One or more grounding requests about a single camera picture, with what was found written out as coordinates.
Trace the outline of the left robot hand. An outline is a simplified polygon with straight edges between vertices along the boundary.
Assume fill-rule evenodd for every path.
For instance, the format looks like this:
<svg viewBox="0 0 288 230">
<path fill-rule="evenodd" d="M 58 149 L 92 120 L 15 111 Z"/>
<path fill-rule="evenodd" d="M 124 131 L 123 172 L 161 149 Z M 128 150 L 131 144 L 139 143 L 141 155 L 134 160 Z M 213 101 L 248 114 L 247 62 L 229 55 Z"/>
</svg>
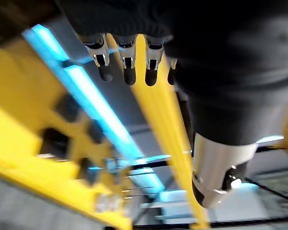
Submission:
<svg viewBox="0 0 288 230">
<path fill-rule="evenodd" d="M 239 184 L 288 104 L 288 0 L 60 0 L 82 42 L 102 33 L 168 37 L 193 119 L 192 189 L 205 208 Z"/>
</svg>

